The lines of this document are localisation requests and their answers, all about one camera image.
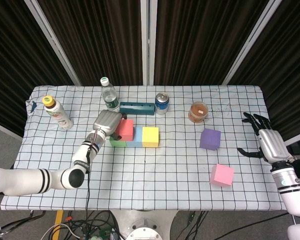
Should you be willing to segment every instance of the dark curtain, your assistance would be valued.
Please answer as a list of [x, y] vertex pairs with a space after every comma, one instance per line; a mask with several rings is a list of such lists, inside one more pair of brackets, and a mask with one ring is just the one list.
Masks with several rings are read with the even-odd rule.
[[0, 125], [22, 136], [34, 87], [72, 85], [23, 0], [0, 0]]
[[159, 0], [155, 85], [218, 85], [268, 0]]
[[82, 85], [142, 85], [140, 0], [39, 0]]
[[300, 134], [300, 1], [282, 1], [230, 81], [260, 86], [273, 126]]

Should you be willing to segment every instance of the green block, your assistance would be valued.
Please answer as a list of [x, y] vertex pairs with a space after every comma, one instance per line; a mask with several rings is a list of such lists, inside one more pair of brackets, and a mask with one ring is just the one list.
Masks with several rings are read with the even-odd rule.
[[110, 144], [112, 147], [126, 147], [127, 143], [125, 141], [117, 141], [114, 140], [112, 137], [109, 138]]

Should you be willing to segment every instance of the robot finger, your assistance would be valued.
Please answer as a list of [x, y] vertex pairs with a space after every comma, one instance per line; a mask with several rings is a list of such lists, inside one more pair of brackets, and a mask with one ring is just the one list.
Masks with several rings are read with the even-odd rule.
[[257, 120], [250, 113], [244, 112], [243, 115], [248, 119], [248, 122], [251, 123], [252, 128], [255, 134], [259, 135], [259, 130], [262, 129], [261, 125], [257, 122]]
[[272, 129], [272, 126], [271, 126], [271, 123], [269, 121], [268, 118], [264, 117], [264, 116], [261, 116], [261, 115], [258, 115], [258, 114], [253, 114], [253, 116], [258, 119], [258, 121], [260, 122], [261, 126], [264, 128], [264, 129]]
[[254, 151], [254, 152], [247, 152], [243, 150], [241, 147], [237, 148], [238, 152], [241, 153], [243, 156], [248, 157], [248, 158], [257, 158], [261, 159], [263, 157], [262, 151]]

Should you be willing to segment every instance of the blue can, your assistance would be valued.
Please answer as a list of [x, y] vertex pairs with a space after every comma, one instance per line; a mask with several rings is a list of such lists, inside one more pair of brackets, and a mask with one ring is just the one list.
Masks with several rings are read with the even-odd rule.
[[169, 96], [166, 92], [159, 92], [155, 96], [155, 112], [163, 115], [168, 111]]

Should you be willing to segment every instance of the white pole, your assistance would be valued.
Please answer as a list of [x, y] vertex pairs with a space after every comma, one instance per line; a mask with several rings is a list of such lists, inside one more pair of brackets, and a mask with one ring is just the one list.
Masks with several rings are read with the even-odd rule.
[[148, 0], [140, 0], [143, 85], [148, 85]]
[[297, 136], [294, 136], [294, 137], [290, 138], [290, 139], [287, 140], [287, 141], [285, 141], [284, 144], [285, 144], [286, 146], [289, 146], [289, 145], [294, 144], [294, 143], [296, 143], [296, 142], [298, 142], [298, 141], [300, 141], [300, 134], [297, 135]]
[[234, 60], [229, 72], [225, 76], [222, 85], [227, 85], [232, 77], [235, 75], [236, 71], [238, 70], [239, 66], [247, 56], [248, 52], [250, 51], [251, 47], [255, 44], [256, 40], [258, 39], [261, 32], [264, 30], [265, 26], [269, 22], [270, 18], [277, 10], [278, 6], [280, 5], [282, 0], [269, 0], [267, 5], [265, 6], [261, 16], [259, 17], [258, 21], [256, 22], [254, 28], [252, 29], [249, 37], [245, 41], [241, 51], [239, 52], [238, 56]]
[[158, 0], [150, 0], [150, 36], [149, 36], [149, 85], [155, 81], [155, 57], [157, 34], [157, 9]]
[[59, 40], [55, 32], [53, 31], [52, 27], [50, 26], [46, 15], [44, 14], [43, 10], [41, 9], [37, 0], [24, 0], [25, 4], [29, 8], [30, 12], [32, 13], [34, 19], [39, 24], [43, 34], [45, 35], [46, 39], [50, 43], [52, 49], [54, 50], [55, 54], [59, 58], [60, 62], [62, 63], [64, 69], [68, 73], [70, 79], [72, 80], [74, 85], [81, 86], [81, 82], [72, 67], [64, 49], [62, 48]]

